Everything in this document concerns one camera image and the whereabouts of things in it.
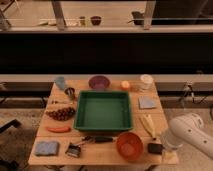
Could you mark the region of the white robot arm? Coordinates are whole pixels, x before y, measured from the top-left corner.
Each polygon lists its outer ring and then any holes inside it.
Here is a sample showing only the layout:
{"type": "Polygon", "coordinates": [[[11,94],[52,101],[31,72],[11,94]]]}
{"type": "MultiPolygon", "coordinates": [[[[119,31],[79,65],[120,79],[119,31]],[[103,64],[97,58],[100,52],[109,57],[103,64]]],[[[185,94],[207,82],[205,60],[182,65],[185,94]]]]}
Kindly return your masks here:
{"type": "Polygon", "coordinates": [[[213,160],[213,136],[203,131],[204,121],[196,113],[172,118],[168,128],[160,135],[167,151],[176,151],[188,143],[213,160]]]}

